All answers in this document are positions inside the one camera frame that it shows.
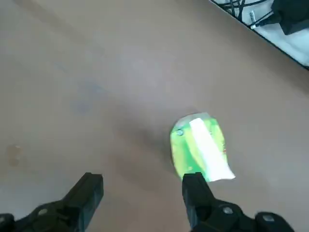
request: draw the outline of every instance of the beige tabletop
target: beige tabletop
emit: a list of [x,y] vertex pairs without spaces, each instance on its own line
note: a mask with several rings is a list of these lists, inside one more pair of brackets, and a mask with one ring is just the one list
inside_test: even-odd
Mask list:
[[0,2],[0,211],[60,199],[84,172],[88,231],[189,230],[169,131],[208,112],[245,213],[308,231],[309,72],[206,0]]

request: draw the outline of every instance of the black power adapter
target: black power adapter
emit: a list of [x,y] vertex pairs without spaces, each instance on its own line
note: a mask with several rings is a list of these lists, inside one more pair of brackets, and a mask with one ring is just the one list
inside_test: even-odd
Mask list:
[[309,0],[274,0],[271,9],[285,35],[309,28]]

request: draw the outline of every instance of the screw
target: screw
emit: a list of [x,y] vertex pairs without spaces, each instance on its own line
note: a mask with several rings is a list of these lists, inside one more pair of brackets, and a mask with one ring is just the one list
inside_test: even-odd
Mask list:
[[263,219],[268,222],[275,221],[275,219],[271,215],[263,215]]
[[233,210],[230,207],[224,207],[223,212],[225,214],[233,214]]
[[41,216],[41,215],[44,215],[47,213],[47,209],[41,209],[39,212],[38,212],[38,215]]
[[182,136],[183,135],[183,130],[182,129],[178,129],[177,130],[177,135]]

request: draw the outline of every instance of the black robotic claw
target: black robotic claw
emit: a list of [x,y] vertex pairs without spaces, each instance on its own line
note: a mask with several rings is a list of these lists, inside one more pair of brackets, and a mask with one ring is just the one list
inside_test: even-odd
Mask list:
[[279,215],[260,212],[255,219],[241,208],[215,199],[202,173],[185,174],[183,200],[193,232],[293,232]]
[[85,173],[60,201],[40,205],[17,221],[0,214],[0,232],[84,232],[102,197],[102,175]]

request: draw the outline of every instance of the black cable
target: black cable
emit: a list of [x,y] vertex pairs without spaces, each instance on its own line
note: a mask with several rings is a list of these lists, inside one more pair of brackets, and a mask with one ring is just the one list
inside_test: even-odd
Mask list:
[[234,4],[232,0],[230,0],[230,4],[231,4],[231,9],[232,9],[232,15],[235,16],[235,9],[234,9]]
[[[259,0],[259,1],[254,1],[254,2],[251,2],[251,3],[247,3],[247,4],[244,4],[243,7],[247,7],[247,6],[254,6],[254,5],[257,5],[257,4],[260,4],[260,3],[263,3],[267,0]],[[222,3],[222,4],[218,4],[219,6],[223,7],[224,9],[231,9],[232,8],[232,5],[234,8],[239,8],[240,6],[238,5],[234,5],[234,3],[237,3],[238,0],[236,1],[233,1],[232,3]]]
[[260,17],[258,20],[256,20],[255,22],[251,23],[248,25],[248,27],[252,27],[253,25],[256,25],[257,23],[261,22],[264,18],[266,18],[267,16],[269,16],[271,13],[273,13],[272,11],[268,12],[267,14],[265,14],[264,16]]
[[246,2],[246,0],[242,0],[241,5],[239,6],[238,20],[239,20],[240,22],[242,22],[242,11],[243,11],[245,2]]

